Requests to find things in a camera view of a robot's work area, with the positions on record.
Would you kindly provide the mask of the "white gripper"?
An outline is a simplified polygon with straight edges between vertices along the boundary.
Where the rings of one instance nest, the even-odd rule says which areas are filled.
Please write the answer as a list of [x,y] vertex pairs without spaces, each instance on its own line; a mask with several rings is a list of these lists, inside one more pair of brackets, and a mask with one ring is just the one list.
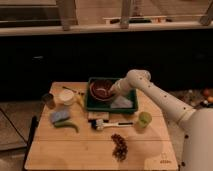
[[121,87],[121,81],[118,80],[116,81],[112,87],[110,88],[110,91],[116,95],[122,95],[125,96],[126,92],[124,91],[124,89]]

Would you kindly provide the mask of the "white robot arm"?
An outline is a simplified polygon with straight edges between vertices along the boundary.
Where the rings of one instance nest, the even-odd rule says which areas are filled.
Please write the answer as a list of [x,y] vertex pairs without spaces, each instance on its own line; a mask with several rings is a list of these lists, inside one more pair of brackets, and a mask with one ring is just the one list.
[[213,171],[213,108],[195,109],[157,87],[147,70],[129,70],[110,91],[126,95],[138,89],[148,96],[187,135],[183,144],[181,171]]

